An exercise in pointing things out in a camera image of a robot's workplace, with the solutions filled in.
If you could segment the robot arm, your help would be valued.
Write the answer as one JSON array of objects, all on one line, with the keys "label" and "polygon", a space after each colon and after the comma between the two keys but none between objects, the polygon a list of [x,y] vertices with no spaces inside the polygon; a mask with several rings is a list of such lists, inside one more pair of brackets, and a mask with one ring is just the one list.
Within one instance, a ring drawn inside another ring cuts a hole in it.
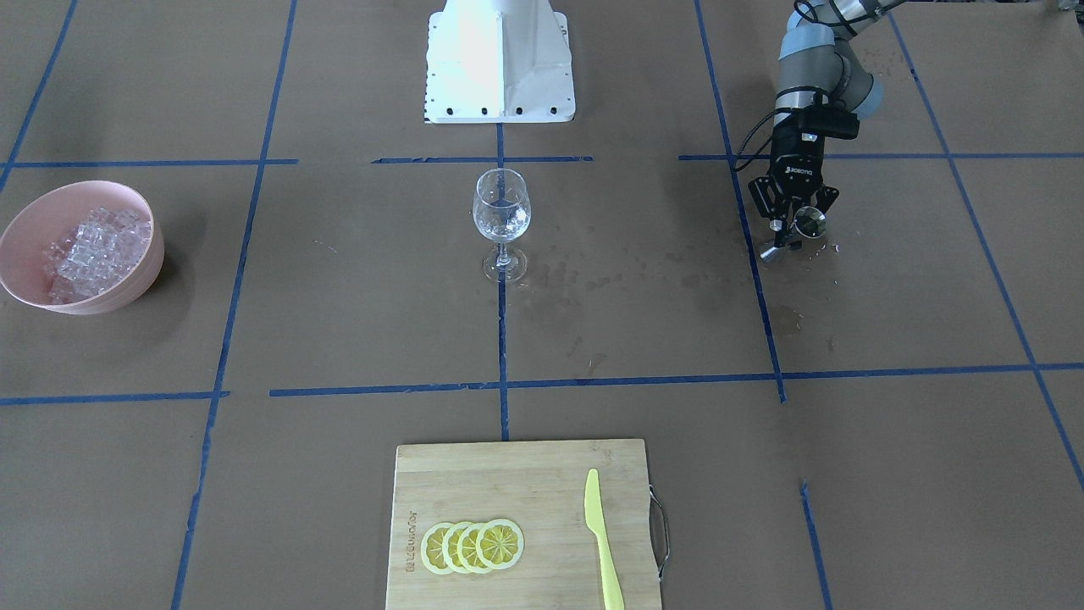
[{"label": "robot arm", "polygon": [[825,185],[828,139],[853,140],[883,98],[851,42],[899,1],[796,1],[783,35],[775,108],[770,114],[769,169],[749,190],[778,246],[793,233],[813,238],[816,221],[838,197]]}]

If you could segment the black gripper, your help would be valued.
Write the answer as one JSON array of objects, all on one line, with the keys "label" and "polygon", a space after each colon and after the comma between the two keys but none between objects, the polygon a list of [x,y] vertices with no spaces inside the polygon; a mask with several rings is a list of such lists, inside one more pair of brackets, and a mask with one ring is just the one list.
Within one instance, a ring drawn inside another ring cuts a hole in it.
[{"label": "black gripper", "polygon": [[756,211],[769,221],[771,231],[783,230],[783,208],[793,198],[800,206],[813,204],[818,223],[826,221],[840,190],[824,185],[825,139],[802,137],[793,114],[782,114],[775,120],[767,176],[749,181]]}]

